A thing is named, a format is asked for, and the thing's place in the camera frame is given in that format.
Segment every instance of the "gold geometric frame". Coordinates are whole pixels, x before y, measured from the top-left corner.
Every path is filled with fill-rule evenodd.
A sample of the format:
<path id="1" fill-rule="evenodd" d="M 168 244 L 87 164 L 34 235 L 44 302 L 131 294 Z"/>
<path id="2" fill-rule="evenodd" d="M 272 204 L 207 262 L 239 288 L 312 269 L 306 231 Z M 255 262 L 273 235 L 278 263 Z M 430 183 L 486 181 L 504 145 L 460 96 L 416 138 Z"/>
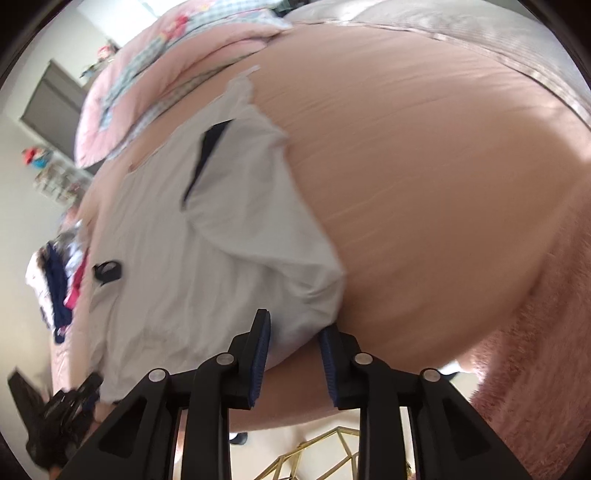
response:
<path id="1" fill-rule="evenodd" d="M 329 430 L 322 435 L 318 435 L 317 437 L 308 440 L 307 442 L 300 443 L 299 447 L 295 450 L 292 450 L 289 453 L 284 455 L 280 455 L 277 457 L 272 464 L 267 467 L 263 473 L 261 473 L 255 480 L 263 480 L 264 478 L 268 477 L 269 475 L 273 474 L 273 480 L 279 480 L 279 475 L 281 474 L 281 467 L 283 464 L 288 461 L 289 459 L 293 458 L 293 462 L 291 464 L 291 471 L 290 476 L 286 477 L 282 480 L 297 480 L 297 469 L 300 466 L 301 455 L 307 448 L 315 445 L 318 442 L 321 442 L 324 439 L 327 439 L 330 436 L 337 435 L 340 440 L 340 444 L 343 446 L 346 456 L 342 459 L 339 463 L 337 463 L 334 467 L 327 470 L 325 473 L 320 475 L 316 480 L 326 480 L 326 478 L 330 477 L 333 473 L 335 473 L 339 468 L 341 468 L 347 462 L 351 462 L 351 474 L 353 476 L 353 480 L 357 479 L 357 458 L 359 457 L 359 452 L 352 453 L 349 445 L 345 441 L 343 435 L 352 435 L 352 436 L 359 436 L 359 430 L 356 429 L 349 429 L 347 427 L 336 427 L 332 430 Z"/>

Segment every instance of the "toy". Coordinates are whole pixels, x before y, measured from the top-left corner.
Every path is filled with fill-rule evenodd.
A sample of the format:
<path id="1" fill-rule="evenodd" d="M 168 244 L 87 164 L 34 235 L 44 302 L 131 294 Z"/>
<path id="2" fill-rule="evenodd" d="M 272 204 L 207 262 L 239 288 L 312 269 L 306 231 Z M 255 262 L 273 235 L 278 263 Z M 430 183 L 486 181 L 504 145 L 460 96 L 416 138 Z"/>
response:
<path id="1" fill-rule="evenodd" d="M 25 165 L 33 165 L 36 168 L 45 168 L 51 160 L 53 152 L 46 147 L 31 147 L 22 151 Z"/>
<path id="2" fill-rule="evenodd" d="M 96 63 L 90 65 L 85 71 L 82 72 L 80 75 L 81 79 L 90 79 L 96 72 L 102 71 L 107 64 L 112 62 L 115 54 L 119 51 L 119 47 L 115 45 L 111 40 L 107 42 L 107 45 L 101 47 L 97 52 L 97 61 Z"/>

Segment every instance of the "pink bedding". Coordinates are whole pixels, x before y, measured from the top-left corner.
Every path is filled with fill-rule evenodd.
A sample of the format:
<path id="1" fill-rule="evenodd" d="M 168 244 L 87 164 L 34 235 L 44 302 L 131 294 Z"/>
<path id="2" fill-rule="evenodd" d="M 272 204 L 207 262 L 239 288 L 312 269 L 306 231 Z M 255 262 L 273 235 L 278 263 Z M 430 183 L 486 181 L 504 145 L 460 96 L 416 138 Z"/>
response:
<path id="1" fill-rule="evenodd" d="M 105 163 L 82 203 L 89 267 L 125 175 L 253 65 L 254 103 L 287 132 L 294 180 L 348 272 L 339 326 L 417 372 L 510 323 L 589 174 L 591 134 L 549 91 L 490 58 L 371 27 L 298 26 L 159 117 Z M 74 384 L 87 374 L 91 280 L 87 270 L 63 346 Z M 256 408 L 233 412 L 232 428 L 332 412 L 309 343 L 266 373 Z"/>
<path id="2" fill-rule="evenodd" d="M 189 0 L 171 9 L 115 56 L 86 97 L 76 134 L 78 167 L 89 167 L 107 158 L 143 114 L 170 91 L 171 85 L 180 84 L 179 77 L 188 81 L 215 72 L 262 50 L 267 39 L 288 28 L 287 23 L 261 9 L 247 12 L 249 21 L 235 18 L 242 15 L 240 13 L 205 25 L 194 34 L 185 32 L 188 17 L 203 16 L 215 8 L 216 2 L 220 4 L 223 0 Z M 175 38 L 175 35 L 185 34 L 186 37 Z M 176 43 L 168 46 L 175 39 Z M 148 60 L 144 59 L 152 57 L 155 61 L 150 64 L 149 71 L 138 68 L 139 73 L 128 78 L 134 65 L 146 63 Z M 191 77 L 183 75 L 187 69 L 190 69 Z M 108 122 L 105 122 L 105 99 L 117 85 L 124 85 L 121 98 L 111 108 Z"/>
<path id="3" fill-rule="evenodd" d="M 587 176 L 515 321 L 471 352 L 472 404 L 535 479 L 560 478 L 591 439 L 590 213 Z"/>

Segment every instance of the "pink blanket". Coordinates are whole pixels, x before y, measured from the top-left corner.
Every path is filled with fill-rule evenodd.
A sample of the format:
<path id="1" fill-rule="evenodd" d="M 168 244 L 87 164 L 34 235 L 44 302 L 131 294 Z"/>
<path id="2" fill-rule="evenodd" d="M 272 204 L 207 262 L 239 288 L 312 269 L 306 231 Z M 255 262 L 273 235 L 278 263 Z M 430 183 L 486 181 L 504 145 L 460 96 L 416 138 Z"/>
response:
<path id="1" fill-rule="evenodd" d="M 117 54 L 86 98 L 76 135 L 78 167 L 119 154 L 132 127 L 139 134 L 138 123 L 144 129 L 199 83 L 262 50 L 267 39 L 289 28 L 264 8 L 202 25 L 234 11 L 228 10 L 228 4 L 232 6 L 232 0 L 189 0 L 163 15 Z M 265 1 L 250 0 L 250 5 L 260 7 Z M 216 7 L 221 13 L 215 14 Z M 183 76 L 188 70 L 190 78 Z M 179 77 L 185 82 L 198 81 L 171 95 L 171 85 L 178 87 Z"/>

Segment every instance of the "white wall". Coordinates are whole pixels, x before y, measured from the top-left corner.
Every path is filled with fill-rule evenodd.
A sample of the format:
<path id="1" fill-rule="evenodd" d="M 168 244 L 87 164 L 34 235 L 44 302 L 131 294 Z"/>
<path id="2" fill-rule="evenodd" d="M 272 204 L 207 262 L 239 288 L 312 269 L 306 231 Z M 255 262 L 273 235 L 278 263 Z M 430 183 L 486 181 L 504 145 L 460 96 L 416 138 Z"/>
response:
<path id="1" fill-rule="evenodd" d="M 120 47 L 157 19 L 138 0 L 84 0 L 78 11 Z"/>
<path id="2" fill-rule="evenodd" d="M 25 451 L 27 434 L 7 386 L 15 367 L 37 385 L 49 381 L 50 334 L 24 275 L 33 252 L 55 236 L 64 208 L 33 189 L 37 172 L 21 159 L 31 143 L 0 115 L 0 430 L 29 475 L 47 480 Z"/>
<path id="3" fill-rule="evenodd" d="M 185 0 L 139 0 L 147 5 L 152 11 L 160 16 L 164 15 L 172 7 L 182 4 Z"/>
<path id="4" fill-rule="evenodd" d="M 50 60 L 79 83 L 80 74 L 96 62 L 106 37 L 76 9 L 74 1 L 46 26 L 18 60 L 0 91 L 0 111 L 20 119 Z"/>

